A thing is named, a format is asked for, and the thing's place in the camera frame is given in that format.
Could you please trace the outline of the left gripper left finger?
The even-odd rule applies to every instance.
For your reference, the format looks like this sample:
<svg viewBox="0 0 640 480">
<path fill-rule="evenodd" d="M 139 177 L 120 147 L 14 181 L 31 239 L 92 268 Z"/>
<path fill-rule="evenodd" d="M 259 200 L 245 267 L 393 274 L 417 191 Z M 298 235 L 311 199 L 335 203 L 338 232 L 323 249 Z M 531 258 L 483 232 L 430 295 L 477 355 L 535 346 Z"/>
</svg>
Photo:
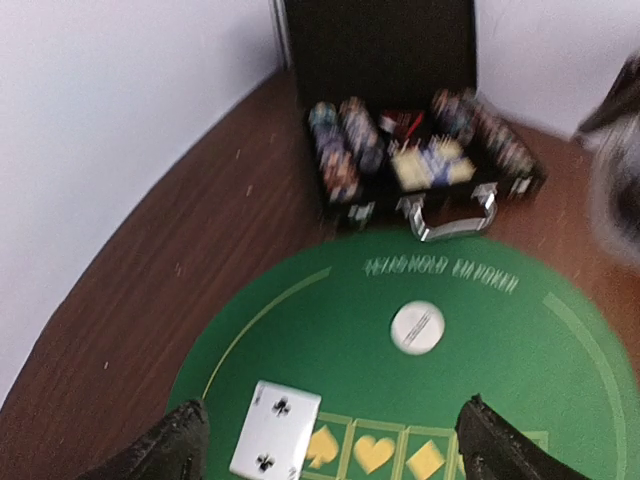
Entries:
<svg viewBox="0 0 640 480">
<path fill-rule="evenodd" d="M 203 479 L 210 425 L 202 401 L 189 400 L 103 464 L 86 479 Z"/>
</svg>

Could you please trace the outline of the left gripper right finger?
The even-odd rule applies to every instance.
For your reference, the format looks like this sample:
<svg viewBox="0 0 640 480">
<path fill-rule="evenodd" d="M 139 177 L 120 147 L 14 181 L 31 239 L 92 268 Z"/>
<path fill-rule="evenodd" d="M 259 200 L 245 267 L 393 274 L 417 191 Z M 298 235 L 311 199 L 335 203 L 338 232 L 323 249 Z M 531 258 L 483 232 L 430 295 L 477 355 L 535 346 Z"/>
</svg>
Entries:
<svg viewBox="0 0 640 480">
<path fill-rule="evenodd" d="M 480 395 L 459 412 L 455 430 L 467 479 L 564 479 L 565 465 L 537 447 Z"/>
</svg>

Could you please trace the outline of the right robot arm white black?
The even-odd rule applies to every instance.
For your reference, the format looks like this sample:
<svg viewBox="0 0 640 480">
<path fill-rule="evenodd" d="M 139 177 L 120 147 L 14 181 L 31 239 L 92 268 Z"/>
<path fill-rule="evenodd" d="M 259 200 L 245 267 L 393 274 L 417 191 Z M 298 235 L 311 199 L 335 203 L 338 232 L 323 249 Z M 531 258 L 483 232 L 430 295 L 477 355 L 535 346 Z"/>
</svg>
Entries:
<svg viewBox="0 0 640 480">
<path fill-rule="evenodd" d="M 599 246 L 639 267 L 639 53 L 622 65 L 602 102 L 578 125 L 574 139 L 594 153 L 590 226 Z"/>
</svg>

